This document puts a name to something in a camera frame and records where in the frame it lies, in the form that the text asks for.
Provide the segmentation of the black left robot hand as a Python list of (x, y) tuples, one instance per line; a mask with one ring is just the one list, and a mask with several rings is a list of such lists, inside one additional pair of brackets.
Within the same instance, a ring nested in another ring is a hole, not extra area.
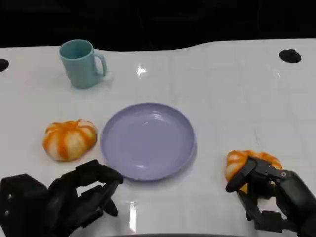
[(112, 195), (123, 176), (94, 159), (62, 175), (48, 188), (43, 224), (54, 237), (68, 237), (107, 213), (118, 216)]

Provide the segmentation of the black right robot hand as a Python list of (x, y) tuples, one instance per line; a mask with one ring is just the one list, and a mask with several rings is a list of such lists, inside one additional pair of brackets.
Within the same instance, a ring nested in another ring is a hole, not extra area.
[[(280, 170), (272, 163), (248, 157), (226, 185), (228, 193), (237, 192), (246, 218), (260, 231), (281, 233), (289, 230), (299, 237), (316, 235), (316, 197), (293, 171)], [(276, 198), (281, 212), (261, 211), (258, 199)]]

